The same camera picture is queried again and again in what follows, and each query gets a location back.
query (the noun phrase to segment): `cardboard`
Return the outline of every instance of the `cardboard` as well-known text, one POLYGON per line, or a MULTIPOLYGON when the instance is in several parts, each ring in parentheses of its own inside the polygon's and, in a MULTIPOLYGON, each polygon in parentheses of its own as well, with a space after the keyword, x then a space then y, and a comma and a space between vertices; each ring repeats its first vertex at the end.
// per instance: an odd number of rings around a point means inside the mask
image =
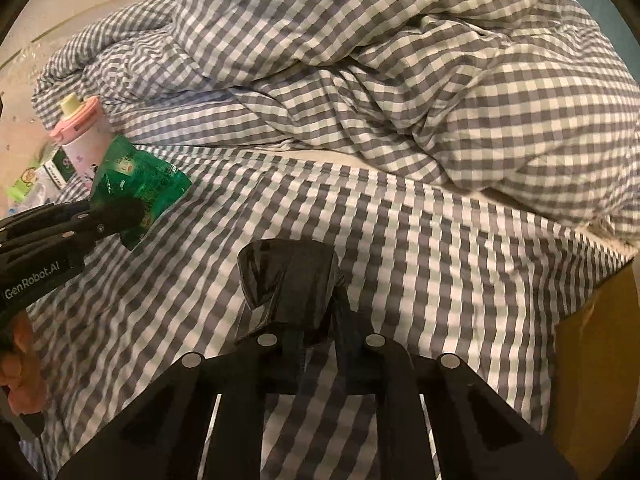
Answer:
POLYGON ((640 258, 601 284, 556 331, 549 433, 580 480, 604 471, 638 420, 638 270, 640 258))

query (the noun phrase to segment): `metal screw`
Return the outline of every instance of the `metal screw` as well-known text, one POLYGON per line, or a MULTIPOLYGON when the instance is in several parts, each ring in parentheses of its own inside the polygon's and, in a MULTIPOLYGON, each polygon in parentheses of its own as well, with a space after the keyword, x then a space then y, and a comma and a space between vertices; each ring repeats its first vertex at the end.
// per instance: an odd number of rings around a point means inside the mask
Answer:
POLYGON ((460 366, 460 358, 455 354, 444 354, 440 357, 440 363, 445 368, 453 370, 460 366))
POLYGON ((373 346, 374 348, 384 346, 386 343, 386 339, 380 334, 370 334, 364 341, 367 345, 373 346))
POLYGON ((273 334, 262 334, 258 337, 258 345, 273 346, 278 342, 278 338, 273 334))
POLYGON ((202 356, 196 352, 189 352, 182 357, 180 361, 185 368, 195 368, 202 362, 202 356))

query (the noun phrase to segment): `green snack bag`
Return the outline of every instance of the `green snack bag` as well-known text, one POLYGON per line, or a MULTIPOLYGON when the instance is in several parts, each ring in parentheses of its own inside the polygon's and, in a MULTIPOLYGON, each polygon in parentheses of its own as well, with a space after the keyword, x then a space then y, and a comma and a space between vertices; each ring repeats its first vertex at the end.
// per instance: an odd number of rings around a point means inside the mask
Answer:
POLYGON ((122 244, 132 250, 190 186, 188 177, 173 164, 137 150, 123 136, 116 136, 95 175, 90 203, 101 206, 125 196, 145 203, 146 214, 140 225, 120 233, 122 244))

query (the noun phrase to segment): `gingham bedsheet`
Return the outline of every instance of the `gingham bedsheet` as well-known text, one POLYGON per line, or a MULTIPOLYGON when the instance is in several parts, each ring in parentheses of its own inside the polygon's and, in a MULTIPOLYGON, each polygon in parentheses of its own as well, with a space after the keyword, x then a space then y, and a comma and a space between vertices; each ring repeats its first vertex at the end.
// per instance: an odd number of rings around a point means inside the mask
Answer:
POLYGON ((44 69, 142 144, 327 148, 637 238, 636 82, 575 0, 146 0, 44 69))
MULTIPOLYGON (((56 472, 172 362, 231 348, 248 317, 236 259, 251 240, 335 246, 352 308, 411 352, 455 352, 542 430, 552 329, 623 259, 540 216, 407 178, 222 148, 153 148, 193 187, 133 251, 117 238, 30 309, 50 386, 56 472)), ((86 191, 75 181, 64 200, 86 191)), ((375 479, 374 401, 346 399, 317 348, 296 397, 271 397, 265 480, 375 479)))

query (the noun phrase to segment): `human hand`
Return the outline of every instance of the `human hand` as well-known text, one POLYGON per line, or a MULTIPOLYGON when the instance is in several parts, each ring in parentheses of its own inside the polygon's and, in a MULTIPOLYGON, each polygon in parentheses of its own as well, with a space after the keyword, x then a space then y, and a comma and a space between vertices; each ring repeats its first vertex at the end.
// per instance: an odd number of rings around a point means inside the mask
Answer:
POLYGON ((40 359, 33 351, 33 328, 26 312, 15 316, 10 329, 14 351, 0 354, 0 386, 9 387, 9 406, 16 415, 42 411, 47 386, 40 373, 40 359))

